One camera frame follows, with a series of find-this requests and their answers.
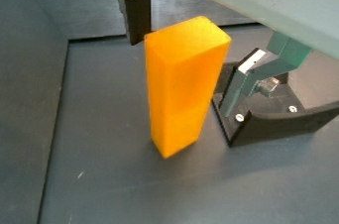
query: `orange rectangular prism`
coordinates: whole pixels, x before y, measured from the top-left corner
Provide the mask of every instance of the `orange rectangular prism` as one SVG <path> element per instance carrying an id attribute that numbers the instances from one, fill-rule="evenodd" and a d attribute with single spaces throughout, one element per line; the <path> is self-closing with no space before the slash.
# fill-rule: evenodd
<path id="1" fill-rule="evenodd" d="M 150 135 L 164 158 L 198 139 L 229 44 L 205 17 L 145 36 Z"/>

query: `black mount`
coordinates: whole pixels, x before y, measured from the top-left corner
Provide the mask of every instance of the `black mount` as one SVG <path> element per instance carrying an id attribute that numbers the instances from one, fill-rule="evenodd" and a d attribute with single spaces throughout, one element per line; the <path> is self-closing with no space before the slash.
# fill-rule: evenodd
<path id="1" fill-rule="evenodd" d="M 288 86 L 288 74 L 284 74 L 277 77 L 280 85 L 270 98 L 260 93 L 242 98 L 229 117 L 225 117 L 218 106 L 236 65 L 236 62 L 224 64 L 213 94 L 213 107 L 229 147 L 313 133 L 339 115 L 339 101 L 304 109 Z M 296 108 L 295 113 L 289 112 L 289 106 Z M 242 122 L 236 120 L 237 114 L 244 116 Z"/>

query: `metal screw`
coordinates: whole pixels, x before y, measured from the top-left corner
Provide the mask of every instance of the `metal screw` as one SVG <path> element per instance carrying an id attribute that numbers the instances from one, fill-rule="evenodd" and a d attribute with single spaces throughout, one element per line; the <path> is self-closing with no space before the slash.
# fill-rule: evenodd
<path id="1" fill-rule="evenodd" d="M 236 115 L 236 120 L 241 123 L 244 122 L 244 116 L 241 114 Z"/>
<path id="2" fill-rule="evenodd" d="M 258 82 L 256 89 L 262 94 L 262 96 L 270 97 L 270 93 L 274 91 L 279 84 L 280 81 L 274 77 L 270 77 Z"/>
<path id="3" fill-rule="evenodd" d="M 288 111 L 289 111 L 291 113 L 295 113 L 295 112 L 297 111 L 297 109 L 296 109 L 295 106 L 289 106 L 289 107 L 288 107 Z"/>

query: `black metal bracket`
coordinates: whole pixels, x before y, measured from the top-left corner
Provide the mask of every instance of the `black metal bracket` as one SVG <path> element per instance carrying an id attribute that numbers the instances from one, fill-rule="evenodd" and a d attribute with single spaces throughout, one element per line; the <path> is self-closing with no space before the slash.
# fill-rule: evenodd
<path id="1" fill-rule="evenodd" d="M 280 86 L 270 98 L 260 93 L 242 98 L 229 117 L 225 117 L 218 106 L 236 66 L 236 63 L 224 64 L 213 94 L 213 107 L 229 147 L 313 133 L 339 115 L 339 101 L 304 109 L 288 86 L 285 73 L 277 77 Z M 237 114 L 244 116 L 242 122 L 237 121 Z"/>
<path id="2" fill-rule="evenodd" d="M 136 45 L 150 33 L 150 0 L 117 0 L 129 43 Z"/>

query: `yellow foam block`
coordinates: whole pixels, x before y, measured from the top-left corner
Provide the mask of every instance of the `yellow foam block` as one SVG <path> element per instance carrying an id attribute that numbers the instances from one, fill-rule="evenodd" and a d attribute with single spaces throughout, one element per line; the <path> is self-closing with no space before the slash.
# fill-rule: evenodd
<path id="1" fill-rule="evenodd" d="M 145 36 L 150 136 L 164 158 L 198 139 L 229 44 L 205 17 Z"/>

